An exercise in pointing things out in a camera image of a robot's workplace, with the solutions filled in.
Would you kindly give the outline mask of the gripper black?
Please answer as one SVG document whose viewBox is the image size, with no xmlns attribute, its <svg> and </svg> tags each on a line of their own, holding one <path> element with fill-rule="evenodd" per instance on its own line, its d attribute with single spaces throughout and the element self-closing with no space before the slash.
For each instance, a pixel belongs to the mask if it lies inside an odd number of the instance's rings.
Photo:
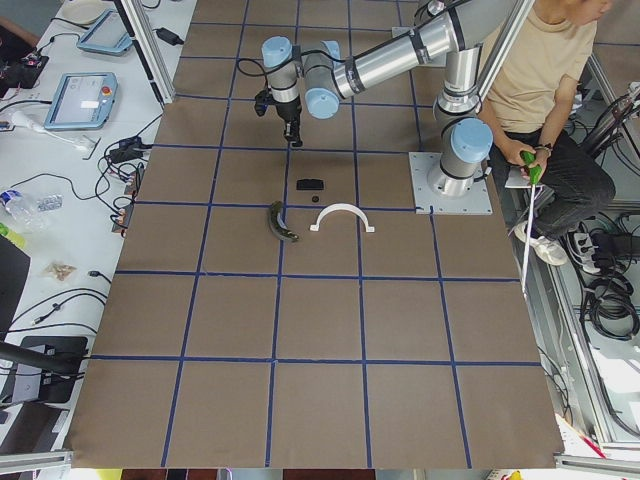
<svg viewBox="0 0 640 480">
<path fill-rule="evenodd" d="M 285 122 L 284 138 L 293 147 L 302 147 L 303 141 L 300 135 L 300 115 L 302 111 L 299 99 L 289 102 L 277 102 L 276 111 L 278 116 Z"/>
</svg>

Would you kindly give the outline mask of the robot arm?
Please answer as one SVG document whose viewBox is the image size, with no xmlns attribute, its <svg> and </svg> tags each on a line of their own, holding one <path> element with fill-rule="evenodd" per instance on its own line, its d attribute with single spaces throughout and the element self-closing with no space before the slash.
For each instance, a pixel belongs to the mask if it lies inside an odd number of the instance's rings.
<svg viewBox="0 0 640 480">
<path fill-rule="evenodd" d="M 284 122 L 285 140 L 300 147 L 303 111 L 329 119 L 341 101 L 444 56 L 445 79 L 435 104 L 444 148 L 431 173 L 444 183 L 437 192 L 452 194 L 470 185 L 477 163 L 489 153 L 493 136 L 477 117 L 480 53 L 511 6 L 509 1 L 431 1 L 417 11 L 412 27 L 346 58 L 335 41 L 295 45 L 286 37 L 271 37 L 261 47 L 264 87 L 254 98 L 254 110 L 262 116 L 274 107 Z"/>
</svg>

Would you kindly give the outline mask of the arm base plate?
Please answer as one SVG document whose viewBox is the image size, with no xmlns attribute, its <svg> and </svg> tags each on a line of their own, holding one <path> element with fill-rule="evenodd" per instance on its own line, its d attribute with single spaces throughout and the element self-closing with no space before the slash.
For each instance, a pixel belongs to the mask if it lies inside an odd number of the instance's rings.
<svg viewBox="0 0 640 480">
<path fill-rule="evenodd" d="M 402 34 L 408 33 L 410 30 L 411 30 L 411 27 L 403 27 L 403 26 L 392 27 L 391 34 L 393 37 L 398 37 Z"/>
<path fill-rule="evenodd" d="M 469 178 L 447 176 L 438 152 L 409 152 L 409 169 L 416 214 L 491 215 L 493 213 L 481 164 Z"/>
</svg>

